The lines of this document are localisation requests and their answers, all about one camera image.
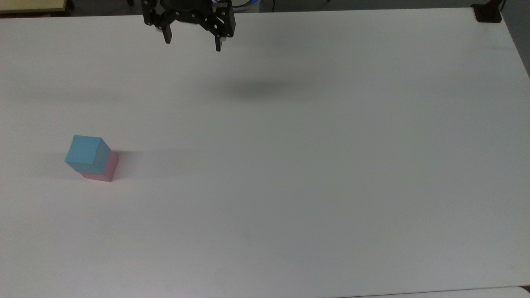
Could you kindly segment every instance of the cube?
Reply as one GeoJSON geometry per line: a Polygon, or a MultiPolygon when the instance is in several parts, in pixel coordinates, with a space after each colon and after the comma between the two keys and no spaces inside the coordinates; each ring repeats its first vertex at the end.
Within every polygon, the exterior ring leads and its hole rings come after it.
{"type": "Polygon", "coordinates": [[[114,172],[116,171],[117,166],[118,166],[118,156],[116,155],[116,153],[114,153],[111,150],[109,153],[109,158],[107,159],[105,170],[103,171],[102,174],[84,173],[84,172],[79,172],[79,174],[81,174],[81,176],[85,178],[92,179],[92,180],[112,182],[112,177],[114,177],[114,172]]]}
{"type": "Polygon", "coordinates": [[[75,135],[65,162],[85,178],[111,182],[118,156],[102,138],[75,135]]]}

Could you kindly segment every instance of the blue cube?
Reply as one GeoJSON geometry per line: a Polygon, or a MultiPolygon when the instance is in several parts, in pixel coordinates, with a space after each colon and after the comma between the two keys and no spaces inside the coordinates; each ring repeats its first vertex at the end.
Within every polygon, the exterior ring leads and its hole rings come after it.
{"type": "Polygon", "coordinates": [[[110,148],[99,137],[74,136],[65,162],[77,172],[102,174],[110,148]]]}

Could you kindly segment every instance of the table surface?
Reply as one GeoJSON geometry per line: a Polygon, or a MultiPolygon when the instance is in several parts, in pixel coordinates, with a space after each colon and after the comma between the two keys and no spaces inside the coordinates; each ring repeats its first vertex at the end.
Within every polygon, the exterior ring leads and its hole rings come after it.
{"type": "Polygon", "coordinates": [[[520,287],[484,288],[478,290],[381,295],[378,298],[529,298],[520,287]]]}
{"type": "Polygon", "coordinates": [[[3,298],[530,284],[530,80],[504,23],[236,20],[220,53],[141,16],[0,20],[3,298]],[[112,183],[64,162],[74,134],[119,154],[112,183]]]}
{"type": "Polygon", "coordinates": [[[0,13],[64,11],[66,0],[0,0],[0,13]]]}

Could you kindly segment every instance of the black device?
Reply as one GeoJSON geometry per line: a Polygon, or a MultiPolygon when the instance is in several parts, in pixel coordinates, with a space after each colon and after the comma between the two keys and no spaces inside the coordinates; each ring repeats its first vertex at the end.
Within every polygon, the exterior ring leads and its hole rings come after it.
{"type": "Polygon", "coordinates": [[[500,12],[504,7],[506,0],[491,0],[486,4],[473,4],[471,7],[475,11],[476,20],[481,23],[500,23],[502,16],[500,12]]]}
{"type": "Polygon", "coordinates": [[[235,18],[231,0],[141,0],[144,22],[153,25],[164,34],[166,43],[171,42],[170,24],[173,21],[199,24],[215,37],[215,49],[227,37],[234,36],[235,18]],[[164,10],[156,12],[158,3],[164,10]]]}

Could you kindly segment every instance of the pink cube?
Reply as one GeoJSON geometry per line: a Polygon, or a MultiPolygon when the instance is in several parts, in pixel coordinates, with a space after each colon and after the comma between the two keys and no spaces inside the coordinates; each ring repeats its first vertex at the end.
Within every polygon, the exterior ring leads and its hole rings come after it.
{"type": "Polygon", "coordinates": [[[112,177],[114,177],[114,172],[116,171],[117,166],[118,166],[118,156],[116,155],[116,153],[114,153],[114,151],[110,151],[103,174],[84,173],[84,172],[79,172],[79,174],[81,174],[83,177],[88,178],[88,179],[111,182],[112,177]]]}

